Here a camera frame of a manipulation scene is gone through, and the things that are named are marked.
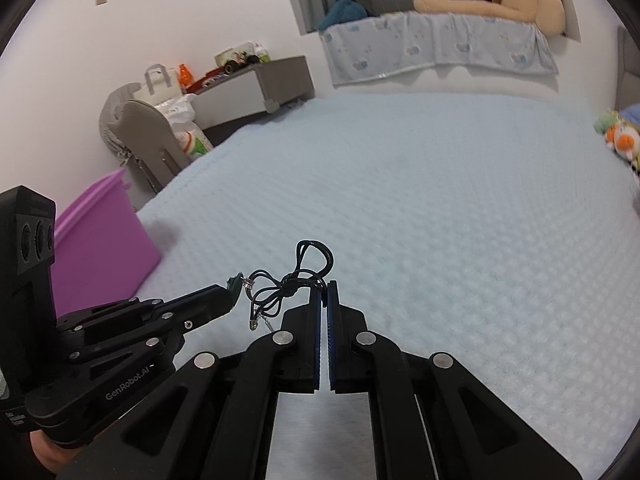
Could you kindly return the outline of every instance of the bag handle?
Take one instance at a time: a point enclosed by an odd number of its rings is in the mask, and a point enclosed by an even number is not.
[[[151,84],[151,76],[149,75],[149,72],[151,70],[155,70],[156,68],[159,68],[160,72],[162,72],[162,76],[164,77],[164,82],[166,83],[166,87],[171,88],[172,86],[171,78],[169,77],[169,73],[167,72],[166,67],[159,63],[155,65],[151,65],[145,71],[145,81],[146,81],[146,87],[149,89],[149,95],[153,95],[156,93],[156,91],[154,90],[154,86]]]

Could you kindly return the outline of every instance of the plush toy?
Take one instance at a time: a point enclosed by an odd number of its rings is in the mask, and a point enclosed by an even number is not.
[[[618,112],[607,110],[600,117],[598,117],[598,120],[593,125],[593,127],[599,134],[604,135],[607,130],[610,129],[610,127],[615,126],[621,121],[622,119],[620,118],[620,114]]]
[[[619,114],[616,112],[610,112],[610,114],[616,114],[619,121],[625,121],[628,126],[640,131],[640,104],[632,105],[626,110],[622,110]],[[598,121],[596,122],[596,128],[599,126],[600,121],[603,119],[605,114],[600,116]],[[634,177],[636,178],[636,184],[640,187],[640,153],[634,160],[631,161],[631,170],[634,172]]]
[[[620,113],[608,110],[598,118],[594,127],[598,133],[604,134],[607,146],[622,158],[634,163],[640,155],[640,128],[629,119],[634,117],[632,111],[632,108]]]
[[[548,37],[562,34],[566,28],[562,0],[414,0],[414,7],[425,14],[452,12],[535,23]]]
[[[619,156],[633,161],[640,154],[640,134],[625,123],[614,124],[605,133],[607,146],[616,150]]]

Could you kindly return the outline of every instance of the blue stuffed toy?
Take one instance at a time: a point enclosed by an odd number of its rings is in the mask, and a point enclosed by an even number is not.
[[[367,11],[363,6],[351,0],[335,0],[334,6],[329,9],[324,19],[318,24],[316,30],[323,30],[338,23],[357,22],[367,17]]]
[[[631,105],[626,110],[621,111],[620,117],[636,128],[640,128],[640,103],[637,105]]]

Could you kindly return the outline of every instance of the plastic bag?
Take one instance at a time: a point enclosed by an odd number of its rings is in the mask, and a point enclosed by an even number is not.
[[[175,99],[169,99],[164,103],[156,105],[156,108],[162,112],[162,115],[166,117],[169,124],[190,123],[196,117],[196,112],[191,106],[191,101],[194,99],[194,94],[181,95]]]
[[[213,146],[196,123],[172,124],[175,138],[191,160],[209,153]]]
[[[195,160],[213,149],[209,139],[193,122],[196,112],[191,106],[191,101],[194,97],[194,94],[186,94],[156,106],[166,117],[180,147],[191,160]]]

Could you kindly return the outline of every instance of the toy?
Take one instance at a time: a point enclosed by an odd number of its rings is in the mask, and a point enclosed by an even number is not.
[[[620,121],[621,118],[618,112],[614,110],[607,110],[600,117],[598,117],[598,120],[593,125],[593,127],[599,134],[604,135],[606,131],[610,129],[610,127],[618,124]]]
[[[566,15],[562,0],[414,0],[415,10],[425,14],[474,14],[535,23],[548,37],[564,32]]]
[[[620,112],[620,118],[636,130],[640,130],[640,103],[622,110]]]
[[[334,5],[329,9],[326,16],[318,23],[316,30],[322,32],[332,25],[357,22],[358,20],[364,20],[366,17],[366,9],[359,3],[352,0],[335,0]]]
[[[224,68],[227,75],[233,74],[245,66],[260,62],[260,57],[255,54],[255,45],[250,41],[236,48],[225,50],[216,56],[217,65]]]
[[[629,162],[640,154],[640,134],[625,123],[610,127],[605,134],[607,146],[615,149],[619,156]]]
[[[626,110],[622,114],[608,110],[598,118],[594,127],[598,133],[604,134],[609,148],[629,162],[635,162],[640,155],[640,134],[638,127],[623,117],[625,114]]]

